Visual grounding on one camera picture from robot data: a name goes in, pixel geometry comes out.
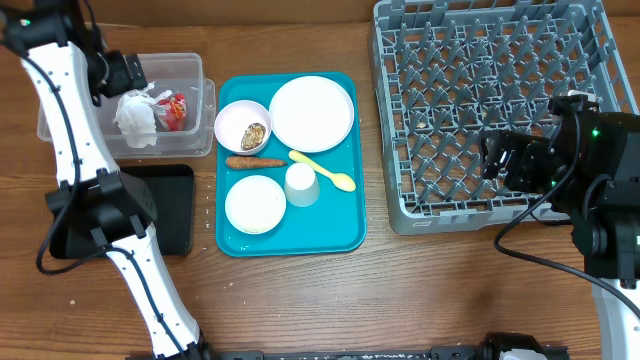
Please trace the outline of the white tissue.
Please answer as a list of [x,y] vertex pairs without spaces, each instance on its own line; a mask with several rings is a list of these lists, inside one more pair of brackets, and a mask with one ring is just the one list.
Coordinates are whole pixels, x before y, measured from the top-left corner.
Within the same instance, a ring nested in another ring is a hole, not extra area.
[[157,143],[154,107],[160,100],[168,99],[172,91],[165,90],[153,97],[149,92],[154,88],[155,83],[152,82],[142,90],[126,92],[118,100],[113,122],[131,148],[142,149]]

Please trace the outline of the red snack wrapper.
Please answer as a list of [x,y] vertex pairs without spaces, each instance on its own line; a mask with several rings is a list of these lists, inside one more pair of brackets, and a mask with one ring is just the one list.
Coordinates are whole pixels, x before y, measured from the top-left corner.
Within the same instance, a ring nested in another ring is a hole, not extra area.
[[177,93],[159,100],[154,106],[154,113],[165,130],[183,131],[187,119],[185,95]]

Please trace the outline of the small pink bowl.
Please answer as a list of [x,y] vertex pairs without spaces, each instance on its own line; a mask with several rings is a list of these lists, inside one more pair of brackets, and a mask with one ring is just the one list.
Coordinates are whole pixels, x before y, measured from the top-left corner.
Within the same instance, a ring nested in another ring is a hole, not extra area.
[[[266,127],[262,144],[249,151],[241,149],[241,140],[247,127],[261,123]],[[261,104],[251,100],[238,100],[226,105],[217,115],[214,124],[217,142],[225,149],[242,156],[254,155],[267,144],[271,135],[271,118]]]

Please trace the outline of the white rice bowl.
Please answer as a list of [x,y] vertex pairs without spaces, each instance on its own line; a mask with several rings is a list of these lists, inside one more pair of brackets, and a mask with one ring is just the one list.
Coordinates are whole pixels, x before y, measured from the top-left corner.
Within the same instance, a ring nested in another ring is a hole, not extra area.
[[273,179],[251,175],[237,181],[227,193],[225,214],[238,231],[259,235],[273,230],[284,218],[287,201]]

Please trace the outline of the white plastic cup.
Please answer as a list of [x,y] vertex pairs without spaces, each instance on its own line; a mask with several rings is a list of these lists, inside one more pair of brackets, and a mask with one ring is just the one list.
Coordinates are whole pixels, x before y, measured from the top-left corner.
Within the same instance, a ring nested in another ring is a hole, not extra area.
[[292,164],[285,174],[284,191],[287,200],[296,207],[313,205],[320,195],[316,172],[307,164]]

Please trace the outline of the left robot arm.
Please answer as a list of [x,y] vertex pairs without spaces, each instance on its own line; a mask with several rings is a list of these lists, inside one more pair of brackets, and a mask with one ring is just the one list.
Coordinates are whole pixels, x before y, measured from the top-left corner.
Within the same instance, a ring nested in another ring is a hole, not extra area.
[[54,220],[36,255],[76,234],[91,254],[56,269],[107,258],[118,269],[148,329],[155,359],[210,359],[213,352],[186,309],[161,254],[157,208],[147,184],[121,171],[107,148],[96,110],[102,98],[141,90],[146,78],[135,55],[107,48],[86,1],[36,1],[1,9],[1,44],[29,75],[52,136],[58,188],[46,196]]

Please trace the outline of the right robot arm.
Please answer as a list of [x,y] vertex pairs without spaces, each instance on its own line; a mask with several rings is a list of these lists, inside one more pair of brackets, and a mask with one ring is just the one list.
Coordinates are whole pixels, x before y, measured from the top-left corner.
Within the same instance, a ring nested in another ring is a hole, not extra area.
[[483,137],[482,175],[538,200],[511,220],[504,237],[548,203],[568,216],[581,270],[508,249],[508,256],[590,282],[605,359],[639,356],[639,119],[628,113],[563,112],[550,138],[500,130]]

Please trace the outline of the grey dishwasher rack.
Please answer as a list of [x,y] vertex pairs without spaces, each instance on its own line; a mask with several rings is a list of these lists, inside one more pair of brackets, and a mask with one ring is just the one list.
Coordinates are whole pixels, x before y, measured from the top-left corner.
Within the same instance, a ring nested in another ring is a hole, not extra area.
[[604,111],[638,109],[599,1],[381,1],[370,38],[401,235],[504,224],[535,202],[482,177],[484,132],[548,136],[548,100],[571,90]]

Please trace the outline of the clear plastic bin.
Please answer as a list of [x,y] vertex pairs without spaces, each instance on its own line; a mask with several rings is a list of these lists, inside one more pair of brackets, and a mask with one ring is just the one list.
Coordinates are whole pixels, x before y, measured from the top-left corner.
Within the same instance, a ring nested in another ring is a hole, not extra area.
[[125,135],[115,122],[117,97],[104,98],[96,109],[106,145],[116,159],[203,157],[211,151],[216,116],[215,84],[204,76],[196,53],[155,53],[139,56],[153,88],[150,97],[169,100],[182,96],[185,113],[177,118],[166,108],[155,109],[155,130]]

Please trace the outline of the black plastic tray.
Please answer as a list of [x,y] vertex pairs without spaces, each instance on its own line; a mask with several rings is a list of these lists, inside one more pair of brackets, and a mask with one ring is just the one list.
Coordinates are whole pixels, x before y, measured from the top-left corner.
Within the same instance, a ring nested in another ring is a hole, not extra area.
[[66,218],[65,229],[49,245],[58,259],[82,259],[97,251],[93,233],[107,242],[135,232],[132,216],[153,223],[164,256],[185,256],[192,249],[195,180],[184,164],[125,167],[118,175],[100,175],[83,186]]

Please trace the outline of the orange carrot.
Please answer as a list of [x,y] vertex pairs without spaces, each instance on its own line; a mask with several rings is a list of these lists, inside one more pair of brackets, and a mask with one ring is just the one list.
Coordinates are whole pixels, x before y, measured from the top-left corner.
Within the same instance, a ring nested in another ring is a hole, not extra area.
[[276,158],[260,158],[250,156],[230,156],[225,160],[225,164],[234,170],[252,170],[265,168],[280,168],[287,165],[287,162]]

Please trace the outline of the brown food scraps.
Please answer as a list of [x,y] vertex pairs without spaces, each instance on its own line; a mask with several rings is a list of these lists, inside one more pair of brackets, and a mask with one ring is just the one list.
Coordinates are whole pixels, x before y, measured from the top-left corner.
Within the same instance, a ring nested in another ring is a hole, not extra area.
[[247,127],[241,140],[241,149],[249,151],[259,147],[266,134],[266,127],[261,123],[253,123]]

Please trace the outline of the yellow plastic spoon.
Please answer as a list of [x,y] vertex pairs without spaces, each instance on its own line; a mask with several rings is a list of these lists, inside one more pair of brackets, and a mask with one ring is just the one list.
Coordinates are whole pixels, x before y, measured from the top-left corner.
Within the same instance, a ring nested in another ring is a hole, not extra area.
[[330,172],[297,150],[290,150],[288,156],[294,162],[306,164],[315,172],[327,177],[336,188],[345,192],[354,192],[356,190],[356,183],[349,175]]

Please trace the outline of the teal serving tray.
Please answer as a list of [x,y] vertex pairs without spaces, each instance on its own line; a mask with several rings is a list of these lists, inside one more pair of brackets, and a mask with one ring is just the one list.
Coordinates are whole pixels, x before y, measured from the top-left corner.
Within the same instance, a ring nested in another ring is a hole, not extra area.
[[340,72],[237,76],[222,86],[220,106],[224,108],[238,100],[252,100],[268,106],[281,86],[303,76],[321,76],[335,81],[355,106],[355,124],[346,139],[333,149],[307,156],[327,170],[349,175],[355,180],[356,189],[354,192],[341,191],[328,178],[319,175],[319,199],[314,204],[300,208],[287,202],[284,217],[273,230],[258,235],[242,233],[232,226],[226,216],[225,200],[229,190],[237,181],[251,175],[269,177],[284,188],[286,169],[232,170],[225,164],[226,158],[232,153],[219,140],[215,234],[218,247],[229,256],[242,258],[349,252],[364,241],[367,217],[360,125],[356,87],[351,78]]

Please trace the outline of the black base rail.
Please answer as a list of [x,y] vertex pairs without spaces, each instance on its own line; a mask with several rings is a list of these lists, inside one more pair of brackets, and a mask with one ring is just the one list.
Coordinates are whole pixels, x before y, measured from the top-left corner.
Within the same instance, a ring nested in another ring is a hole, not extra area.
[[543,346],[533,336],[489,332],[478,345],[433,346],[427,350],[264,353],[258,350],[216,352],[209,344],[190,345],[174,359],[199,360],[570,360],[566,346]]

